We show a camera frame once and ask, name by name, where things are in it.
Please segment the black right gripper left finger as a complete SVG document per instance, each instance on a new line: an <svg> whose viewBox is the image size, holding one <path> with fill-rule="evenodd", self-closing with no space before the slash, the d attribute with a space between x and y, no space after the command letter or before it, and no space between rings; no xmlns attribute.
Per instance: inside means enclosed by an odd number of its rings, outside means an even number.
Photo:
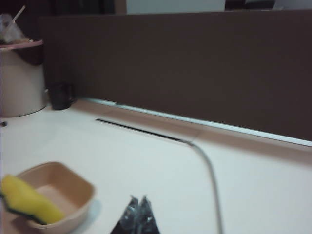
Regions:
<svg viewBox="0 0 312 234"><path fill-rule="evenodd" d="M110 234L135 234L138 218L138 199L131 196L131 200Z"/></svg>

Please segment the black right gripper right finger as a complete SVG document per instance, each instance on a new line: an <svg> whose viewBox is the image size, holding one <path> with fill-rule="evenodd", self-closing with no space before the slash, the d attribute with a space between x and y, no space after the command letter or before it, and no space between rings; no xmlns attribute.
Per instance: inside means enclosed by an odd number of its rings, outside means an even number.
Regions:
<svg viewBox="0 0 312 234"><path fill-rule="evenodd" d="M146 196L140 202L138 212L138 233L139 234L160 234L152 206Z"/></svg>

